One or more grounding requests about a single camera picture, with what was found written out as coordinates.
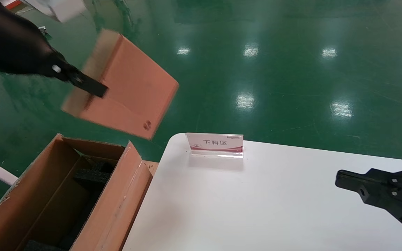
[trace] white tabletop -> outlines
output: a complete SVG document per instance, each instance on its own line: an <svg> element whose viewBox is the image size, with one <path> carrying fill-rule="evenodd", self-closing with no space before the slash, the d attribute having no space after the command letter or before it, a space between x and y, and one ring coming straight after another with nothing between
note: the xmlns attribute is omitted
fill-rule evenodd
<svg viewBox="0 0 402 251"><path fill-rule="evenodd" d="M402 224L335 186L338 170L402 160L244 142L244 159L193 157L174 135L123 251L402 251Z"/></svg>

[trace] acrylic sign stand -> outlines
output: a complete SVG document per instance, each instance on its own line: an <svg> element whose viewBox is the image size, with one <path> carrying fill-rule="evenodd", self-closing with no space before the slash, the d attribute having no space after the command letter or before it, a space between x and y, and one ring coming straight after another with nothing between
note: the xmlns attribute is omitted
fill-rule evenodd
<svg viewBox="0 0 402 251"><path fill-rule="evenodd" d="M191 155L243 158L243 135L186 133L186 136Z"/></svg>

